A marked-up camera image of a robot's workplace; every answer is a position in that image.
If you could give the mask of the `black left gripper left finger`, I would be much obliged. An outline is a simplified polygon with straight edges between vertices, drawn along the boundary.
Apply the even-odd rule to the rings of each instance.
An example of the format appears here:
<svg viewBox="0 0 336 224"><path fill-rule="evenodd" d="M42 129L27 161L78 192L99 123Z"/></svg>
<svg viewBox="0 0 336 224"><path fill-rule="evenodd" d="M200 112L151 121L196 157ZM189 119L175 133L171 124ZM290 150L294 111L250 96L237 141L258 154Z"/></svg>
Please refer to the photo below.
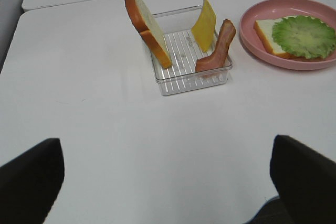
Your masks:
<svg viewBox="0 0 336 224"><path fill-rule="evenodd" d="M46 139L1 166L1 223L44 223L65 177L60 139Z"/></svg>

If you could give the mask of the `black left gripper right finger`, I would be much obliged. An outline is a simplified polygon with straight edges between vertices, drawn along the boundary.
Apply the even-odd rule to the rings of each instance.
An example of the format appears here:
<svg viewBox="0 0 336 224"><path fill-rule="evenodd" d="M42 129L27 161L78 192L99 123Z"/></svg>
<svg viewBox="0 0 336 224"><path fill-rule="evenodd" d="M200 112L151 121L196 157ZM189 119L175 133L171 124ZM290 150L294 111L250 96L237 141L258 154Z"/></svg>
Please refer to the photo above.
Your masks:
<svg viewBox="0 0 336 224"><path fill-rule="evenodd" d="M288 135L277 135L270 177L295 223L335 223L334 161Z"/></svg>

